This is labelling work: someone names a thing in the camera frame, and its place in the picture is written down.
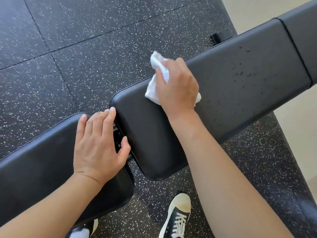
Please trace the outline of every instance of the forearm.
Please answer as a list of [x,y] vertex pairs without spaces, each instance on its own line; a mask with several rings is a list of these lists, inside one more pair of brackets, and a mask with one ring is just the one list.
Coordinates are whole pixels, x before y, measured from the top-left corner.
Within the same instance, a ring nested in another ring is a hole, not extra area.
[[204,213],[217,238],[293,237],[195,112],[170,122],[185,151]]
[[52,194],[0,228],[0,237],[65,237],[99,192],[93,179],[75,174]]

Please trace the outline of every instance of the white sock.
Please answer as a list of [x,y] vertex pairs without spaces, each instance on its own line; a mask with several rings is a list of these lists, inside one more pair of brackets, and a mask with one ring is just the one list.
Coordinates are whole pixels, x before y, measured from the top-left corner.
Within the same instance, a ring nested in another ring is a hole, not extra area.
[[83,228],[80,231],[72,232],[69,238],[89,238],[89,230],[86,228]]

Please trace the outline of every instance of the shoe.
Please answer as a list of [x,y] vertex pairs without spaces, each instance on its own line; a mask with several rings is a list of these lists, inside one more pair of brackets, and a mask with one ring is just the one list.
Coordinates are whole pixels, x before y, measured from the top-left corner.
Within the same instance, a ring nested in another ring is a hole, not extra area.
[[86,224],[76,227],[72,230],[70,230],[67,235],[65,236],[65,238],[71,238],[72,236],[75,237],[87,237],[87,236],[91,236],[95,230],[98,227],[98,219],[95,220],[91,220],[89,222],[87,222]]
[[184,193],[175,196],[168,208],[168,216],[158,238],[184,238],[185,225],[190,214],[189,196]]

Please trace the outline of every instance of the white tissue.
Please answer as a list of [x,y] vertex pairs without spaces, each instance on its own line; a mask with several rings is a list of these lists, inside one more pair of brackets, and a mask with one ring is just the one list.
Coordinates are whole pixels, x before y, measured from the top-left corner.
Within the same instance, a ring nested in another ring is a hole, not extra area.
[[[168,80],[170,79],[170,74],[168,72],[168,69],[162,64],[162,62],[166,60],[167,59],[162,57],[162,55],[160,55],[157,51],[154,51],[150,58],[152,68],[161,69],[165,83],[167,83]],[[152,80],[149,82],[149,85],[145,93],[145,97],[153,101],[154,103],[160,105],[159,97],[156,92],[156,74],[153,75]],[[200,100],[201,100],[201,95],[200,93],[198,93],[195,104],[198,103]]]

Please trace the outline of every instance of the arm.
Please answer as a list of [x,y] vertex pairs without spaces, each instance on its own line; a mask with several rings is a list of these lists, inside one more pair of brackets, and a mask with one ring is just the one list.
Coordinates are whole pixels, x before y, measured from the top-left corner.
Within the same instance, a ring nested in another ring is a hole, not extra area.
[[204,127],[194,104],[198,84],[181,58],[159,69],[160,103],[188,160],[199,200],[216,238],[292,238],[292,234]]
[[77,127],[74,174],[60,188],[0,228],[0,238],[65,237],[103,185],[124,166],[130,152],[126,137],[115,152],[114,108],[83,115]]

